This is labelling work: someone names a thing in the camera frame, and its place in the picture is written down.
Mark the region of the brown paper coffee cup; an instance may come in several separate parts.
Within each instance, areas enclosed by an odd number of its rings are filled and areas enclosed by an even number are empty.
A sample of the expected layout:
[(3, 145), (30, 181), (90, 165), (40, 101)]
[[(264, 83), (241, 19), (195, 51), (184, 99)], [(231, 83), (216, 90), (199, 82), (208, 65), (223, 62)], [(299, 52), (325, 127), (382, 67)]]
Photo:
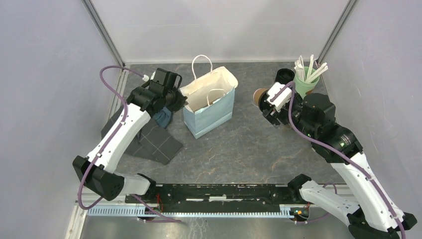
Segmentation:
[(268, 89), (266, 88), (259, 88), (257, 89), (254, 94), (253, 94), (253, 102), (255, 106), (259, 106), (259, 102), (260, 102), (260, 98), (266, 94), (266, 92), (268, 91)]

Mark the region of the light blue paper bag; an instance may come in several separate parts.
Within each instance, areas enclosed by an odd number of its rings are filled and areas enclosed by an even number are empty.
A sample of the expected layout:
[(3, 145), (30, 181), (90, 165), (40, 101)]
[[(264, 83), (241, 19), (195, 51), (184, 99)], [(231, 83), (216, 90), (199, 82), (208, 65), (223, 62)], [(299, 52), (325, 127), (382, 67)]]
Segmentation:
[[(195, 61), (204, 57), (210, 64), (208, 73), (197, 77)], [(184, 123), (198, 139), (232, 118), (237, 78), (224, 66), (214, 68), (205, 55), (197, 55), (191, 63), (194, 80), (182, 87), (181, 93), (187, 97), (183, 108)]]

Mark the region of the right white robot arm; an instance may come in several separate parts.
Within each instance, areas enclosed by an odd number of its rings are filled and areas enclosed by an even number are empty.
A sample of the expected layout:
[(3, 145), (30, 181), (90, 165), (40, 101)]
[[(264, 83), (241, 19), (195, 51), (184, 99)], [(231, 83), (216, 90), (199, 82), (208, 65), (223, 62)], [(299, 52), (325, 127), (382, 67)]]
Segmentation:
[(335, 105), (320, 93), (301, 97), (290, 89), (271, 94), (261, 88), (254, 103), (272, 125), (289, 125), (311, 143), (345, 181), (355, 202), (329, 191), (309, 176), (300, 174), (288, 183), (291, 202), (306, 201), (341, 220), (356, 239), (403, 239), (417, 220), (389, 198), (368, 164), (355, 134), (339, 125)]

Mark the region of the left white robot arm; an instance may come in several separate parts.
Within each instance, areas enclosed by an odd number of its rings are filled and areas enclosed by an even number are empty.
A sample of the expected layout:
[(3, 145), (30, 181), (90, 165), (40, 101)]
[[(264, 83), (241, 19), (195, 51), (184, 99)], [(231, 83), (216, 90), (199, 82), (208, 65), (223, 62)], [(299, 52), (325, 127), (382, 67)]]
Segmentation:
[(82, 190), (87, 187), (100, 199), (111, 201), (119, 195), (135, 194), (145, 203), (156, 198), (151, 180), (143, 175), (125, 176), (115, 170), (123, 153), (139, 131), (163, 108), (177, 112), (187, 103), (180, 91), (182, 76), (157, 68), (152, 78), (135, 88), (127, 99), (120, 94), (123, 110), (105, 137), (87, 156), (76, 156), (73, 168), (80, 180), (78, 203), (83, 205)]

